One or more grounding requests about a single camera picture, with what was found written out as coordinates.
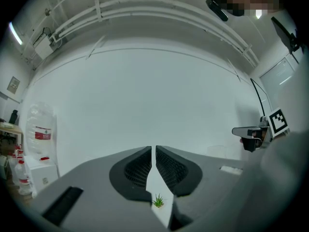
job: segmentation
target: succulent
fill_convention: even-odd
[[[159,197],[157,197],[157,196],[155,195],[155,201],[153,201],[153,204],[154,204],[156,207],[158,207],[158,208],[160,208],[161,206],[164,205],[164,203],[163,203],[163,198],[162,198],[162,196],[160,197],[160,194],[159,194]]]

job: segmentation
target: desk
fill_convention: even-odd
[[[4,128],[0,126],[0,131],[7,132],[10,134],[17,135],[17,144],[20,145],[22,143],[22,136],[23,132],[21,131],[20,127],[17,125],[14,125],[14,128]]]

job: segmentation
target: black rectangular slot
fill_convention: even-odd
[[[51,223],[59,226],[82,192],[83,190],[80,188],[69,187],[43,214],[43,217]]]

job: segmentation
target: black and white qr marker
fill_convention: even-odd
[[[269,121],[269,126],[273,137],[276,137],[280,133],[289,129],[288,124],[280,108],[277,108],[276,110],[272,111],[272,113],[268,115],[267,118]]]

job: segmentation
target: wooden floor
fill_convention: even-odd
[[[4,156],[8,156],[9,153],[14,153],[14,150],[15,150],[14,143],[11,142],[11,144],[9,144],[6,140],[3,140],[1,142],[0,148],[1,148],[2,155]],[[8,189],[9,194],[16,201],[20,201],[21,203],[25,205],[29,205],[29,203],[32,200],[32,195],[30,194],[30,195],[22,196],[18,193],[19,187],[15,186],[13,183],[12,172],[11,172],[9,165],[8,165],[8,176],[7,176],[7,180],[5,180],[5,185]]]

